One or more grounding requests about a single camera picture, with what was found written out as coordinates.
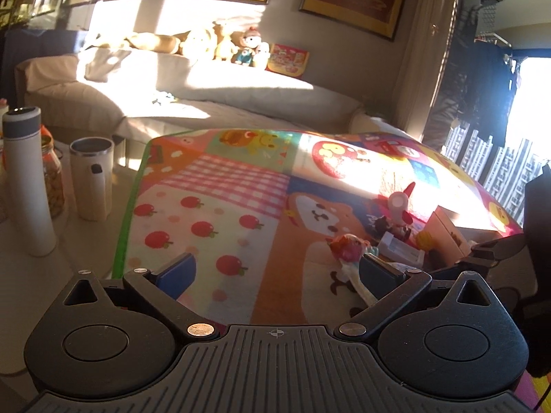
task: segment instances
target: cartoon bear print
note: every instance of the cartoon bear print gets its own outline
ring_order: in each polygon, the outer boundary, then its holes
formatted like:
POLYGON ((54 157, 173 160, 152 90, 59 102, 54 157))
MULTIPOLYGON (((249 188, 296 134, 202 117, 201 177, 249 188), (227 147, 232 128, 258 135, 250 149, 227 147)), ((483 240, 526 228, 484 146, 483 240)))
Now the cartoon bear print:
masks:
POLYGON ((352 208, 318 196, 287 198, 251 318, 252 324, 328 324, 364 306, 341 273, 327 238, 365 230, 352 208))

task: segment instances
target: silver screw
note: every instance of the silver screw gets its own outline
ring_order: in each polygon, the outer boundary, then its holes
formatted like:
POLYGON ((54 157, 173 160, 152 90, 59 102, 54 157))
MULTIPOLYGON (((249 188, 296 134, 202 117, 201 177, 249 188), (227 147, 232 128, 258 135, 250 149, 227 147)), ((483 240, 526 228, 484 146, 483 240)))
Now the silver screw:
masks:
POLYGON ((348 337, 359 337, 367 332, 363 324, 357 322, 344 323, 339 327, 339 332, 348 337))
POLYGON ((207 337, 214 333, 214 328, 210 324, 198 322, 187 328, 187 332, 194 337, 207 337))

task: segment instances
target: ribbed gray surface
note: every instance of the ribbed gray surface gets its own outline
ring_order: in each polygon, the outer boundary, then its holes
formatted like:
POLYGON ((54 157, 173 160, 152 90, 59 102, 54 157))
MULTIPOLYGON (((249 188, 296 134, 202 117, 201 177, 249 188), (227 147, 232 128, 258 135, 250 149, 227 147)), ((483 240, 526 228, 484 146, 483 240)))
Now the ribbed gray surface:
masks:
POLYGON ((231 327, 190 345, 162 381, 132 397, 78 403, 43 395, 30 413, 511 413, 529 412, 510 394, 450 403, 391 379, 365 345, 324 327, 231 327), (270 332, 281 330, 283 335, 270 332))

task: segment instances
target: white thermos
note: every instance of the white thermos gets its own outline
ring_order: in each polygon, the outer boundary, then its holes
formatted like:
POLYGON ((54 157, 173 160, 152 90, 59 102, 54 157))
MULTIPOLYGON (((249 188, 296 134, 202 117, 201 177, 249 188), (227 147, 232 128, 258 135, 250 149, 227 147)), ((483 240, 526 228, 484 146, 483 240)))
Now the white thermos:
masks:
POLYGON ((2 117, 9 213, 31 256, 46 256, 56 247, 42 169, 40 127, 38 107, 11 110, 2 117))

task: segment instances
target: white table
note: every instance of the white table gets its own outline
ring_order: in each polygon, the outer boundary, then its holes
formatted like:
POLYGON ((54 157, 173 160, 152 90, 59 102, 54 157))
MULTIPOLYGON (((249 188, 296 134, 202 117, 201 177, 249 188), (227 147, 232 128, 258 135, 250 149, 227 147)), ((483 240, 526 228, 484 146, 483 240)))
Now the white table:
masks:
POLYGON ((54 220, 58 237, 55 250, 44 258, 33 258, 24 251, 11 221, 0 223, 0 378, 7 384, 2 376, 25 373, 25 342, 73 273, 90 269, 100 278, 110 277, 136 176, 135 171, 115 165, 112 212, 106 222, 87 222, 76 214, 68 147, 57 146, 63 151, 66 202, 64 212, 54 220))

